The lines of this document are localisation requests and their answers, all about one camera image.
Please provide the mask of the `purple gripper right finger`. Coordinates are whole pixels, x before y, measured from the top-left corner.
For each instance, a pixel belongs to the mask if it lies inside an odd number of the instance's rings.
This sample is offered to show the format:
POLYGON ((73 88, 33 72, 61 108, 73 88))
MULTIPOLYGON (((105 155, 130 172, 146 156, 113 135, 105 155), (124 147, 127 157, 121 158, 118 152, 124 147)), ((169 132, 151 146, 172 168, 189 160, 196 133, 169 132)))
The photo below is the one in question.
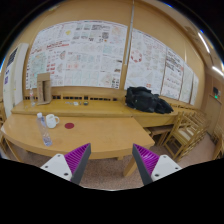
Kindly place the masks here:
POLYGON ((132 154, 144 185, 181 170, 168 155, 159 156, 137 144, 133 145, 132 154))

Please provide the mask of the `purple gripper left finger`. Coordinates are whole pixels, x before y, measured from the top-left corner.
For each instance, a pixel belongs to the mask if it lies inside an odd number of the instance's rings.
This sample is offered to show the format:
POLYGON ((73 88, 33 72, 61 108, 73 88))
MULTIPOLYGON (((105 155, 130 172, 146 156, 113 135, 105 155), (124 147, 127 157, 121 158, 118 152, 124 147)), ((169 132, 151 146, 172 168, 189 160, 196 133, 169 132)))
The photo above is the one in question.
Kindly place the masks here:
POLYGON ((79 185, 90 154, 91 144, 88 143, 65 155, 56 154, 48 162, 42 165, 41 168, 79 185))

